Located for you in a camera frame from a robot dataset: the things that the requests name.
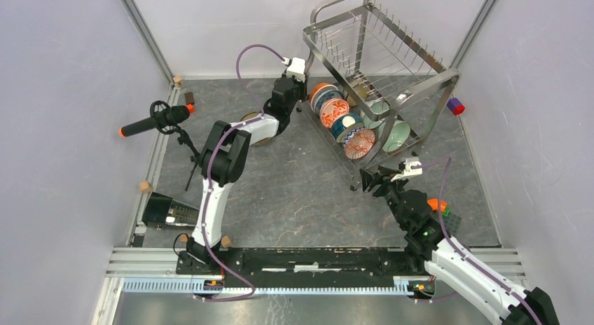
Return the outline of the red white patterned bowl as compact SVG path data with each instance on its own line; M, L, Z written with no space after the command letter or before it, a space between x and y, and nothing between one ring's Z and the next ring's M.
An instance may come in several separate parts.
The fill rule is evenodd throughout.
M345 156L350 160L363 158L375 144L375 133L368 128L357 128L351 131L345 138L343 150Z

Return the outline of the steel dish rack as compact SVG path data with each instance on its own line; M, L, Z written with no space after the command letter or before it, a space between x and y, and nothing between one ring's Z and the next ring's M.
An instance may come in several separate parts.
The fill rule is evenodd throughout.
M383 119L381 126L396 120L411 125L407 140L391 153L382 150L388 134L378 128L375 146L363 158L349 160L341 147L335 149L352 191L361 185L361 168L374 170L407 152L420 153L460 79L457 69L436 59L374 0L321 1L310 13L303 40L310 50L307 64L324 66L355 102L355 113ZM374 101L386 101L389 110L375 115L368 105Z

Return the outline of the brown beige bowl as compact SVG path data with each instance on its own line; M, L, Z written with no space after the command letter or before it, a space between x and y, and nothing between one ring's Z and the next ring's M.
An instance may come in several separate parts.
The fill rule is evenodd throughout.
M277 134L279 126L279 122L275 117L257 112L243 116L240 123L242 124L240 129L251 134L251 146L261 146L268 143Z

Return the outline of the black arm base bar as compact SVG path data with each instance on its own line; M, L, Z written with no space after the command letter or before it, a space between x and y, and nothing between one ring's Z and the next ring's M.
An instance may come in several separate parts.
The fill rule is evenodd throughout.
M226 288L387 288L394 277L426 277L403 248L228 248L202 263L181 251L178 275L222 275Z

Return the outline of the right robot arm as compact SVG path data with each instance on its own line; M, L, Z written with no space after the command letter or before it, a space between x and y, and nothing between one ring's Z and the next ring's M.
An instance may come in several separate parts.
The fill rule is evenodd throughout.
M474 256L448 232L426 193L405 188L405 170L404 165L362 169L360 175L362 190L385 199L405 232L406 269L443 281L492 324L559 324L551 297L539 287L528 290L512 282Z

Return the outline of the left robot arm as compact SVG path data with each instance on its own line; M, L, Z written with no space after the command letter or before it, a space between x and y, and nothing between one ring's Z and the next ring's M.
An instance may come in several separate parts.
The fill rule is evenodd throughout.
M283 133L296 104L306 98L307 83L306 77L284 74L275 80L261 112L240 122L213 124L199 159L203 192L198 222L178 255L176 273L208 275L221 267L217 251L226 202L245 169L250 146Z

